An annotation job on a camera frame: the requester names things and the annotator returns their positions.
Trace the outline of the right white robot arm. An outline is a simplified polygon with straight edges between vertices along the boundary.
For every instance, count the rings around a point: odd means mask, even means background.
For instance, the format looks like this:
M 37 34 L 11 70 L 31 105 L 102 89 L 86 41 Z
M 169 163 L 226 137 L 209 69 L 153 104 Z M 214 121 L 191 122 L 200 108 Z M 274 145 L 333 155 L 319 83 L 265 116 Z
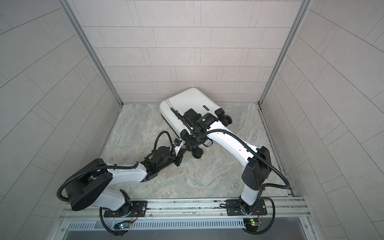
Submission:
M 223 109 L 216 110 L 215 114 L 198 114 L 193 109 L 181 115 L 174 108 L 170 108 L 176 118 L 184 125 L 180 137 L 186 149 L 200 158 L 204 145 L 210 140 L 221 145 L 232 154 L 244 167 L 242 180 L 244 189 L 239 200 L 239 209 L 245 215 L 250 215 L 258 209 L 256 204 L 261 202 L 261 194 L 266 187 L 264 181 L 273 170 L 270 152 L 267 148 L 260 149 L 243 141 L 240 137 L 227 129 L 232 123 L 231 117 L 224 114 Z

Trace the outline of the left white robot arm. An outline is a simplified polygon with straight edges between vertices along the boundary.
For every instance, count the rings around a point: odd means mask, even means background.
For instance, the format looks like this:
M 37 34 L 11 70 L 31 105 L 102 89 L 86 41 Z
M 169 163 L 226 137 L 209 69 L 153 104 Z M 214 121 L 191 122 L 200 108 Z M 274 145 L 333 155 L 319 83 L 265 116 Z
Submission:
M 73 211 L 94 206 L 106 209 L 114 217 L 125 217 L 133 211 L 133 203 L 124 190 L 109 187 L 124 182 L 148 182 L 166 167 L 182 162 L 185 146 L 161 146 L 140 163 L 132 166 L 109 165 L 96 159 L 80 169 L 58 189 L 57 197 L 69 202 Z

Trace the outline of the black suitcase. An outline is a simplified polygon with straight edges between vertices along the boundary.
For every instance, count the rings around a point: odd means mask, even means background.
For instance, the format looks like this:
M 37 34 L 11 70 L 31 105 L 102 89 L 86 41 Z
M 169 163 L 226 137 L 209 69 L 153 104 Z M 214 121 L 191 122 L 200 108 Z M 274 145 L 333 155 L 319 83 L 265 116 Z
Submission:
M 201 114 L 202 116 L 206 113 L 211 113 L 212 115 L 217 117 L 219 120 L 218 122 L 222 123 L 225 127 L 232 124 L 233 122 L 232 118 L 226 115 L 225 111 L 219 105 L 214 103 L 197 88 L 190 88 L 160 103 L 160 111 L 162 117 L 166 120 L 166 122 L 174 131 L 174 133 L 180 139 L 182 139 L 180 137 L 181 131 L 186 130 L 187 128 L 176 117 L 176 115 L 171 111 L 170 108 L 174 108 L 181 115 L 184 115 L 184 113 L 189 109 L 193 109 L 195 112 Z M 203 150 L 200 148 L 200 145 L 194 150 L 187 151 L 191 152 L 193 157 L 196 159 L 200 159 L 203 155 Z

